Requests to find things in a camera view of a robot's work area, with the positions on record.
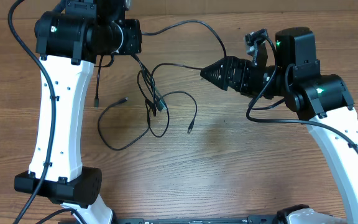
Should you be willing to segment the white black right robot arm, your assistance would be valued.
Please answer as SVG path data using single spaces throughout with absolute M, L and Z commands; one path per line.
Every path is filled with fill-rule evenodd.
M 250 60 L 226 56 L 202 69 L 201 76 L 222 90 L 250 98 L 282 98 L 318 144 L 341 194 L 344 223 L 358 223 L 358 115 L 344 80 L 322 75 L 315 36 L 293 27 L 268 37 L 265 29 L 244 38 Z

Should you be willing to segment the black usb cable grey plug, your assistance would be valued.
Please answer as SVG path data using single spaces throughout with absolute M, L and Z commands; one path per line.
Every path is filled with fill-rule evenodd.
M 123 97 L 114 103 L 108 104 L 98 116 L 96 127 L 102 143 L 113 151 L 123 151 L 133 146 L 137 141 L 141 140 L 148 132 L 148 127 L 143 127 L 135 130 L 135 133 L 130 133 L 134 124 L 129 121 L 129 116 L 125 115 L 125 104 L 129 102 L 128 97 Z

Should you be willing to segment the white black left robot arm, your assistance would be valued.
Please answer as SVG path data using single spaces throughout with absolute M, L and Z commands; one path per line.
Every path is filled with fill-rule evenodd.
M 27 171 L 14 188 L 42 196 L 74 213 L 80 223 L 113 223 L 105 205 L 100 169 L 81 161 L 85 98 L 96 59 L 141 51 L 137 19 L 126 19 L 129 1 L 62 1 L 35 23 L 30 57 L 41 71 L 37 141 Z

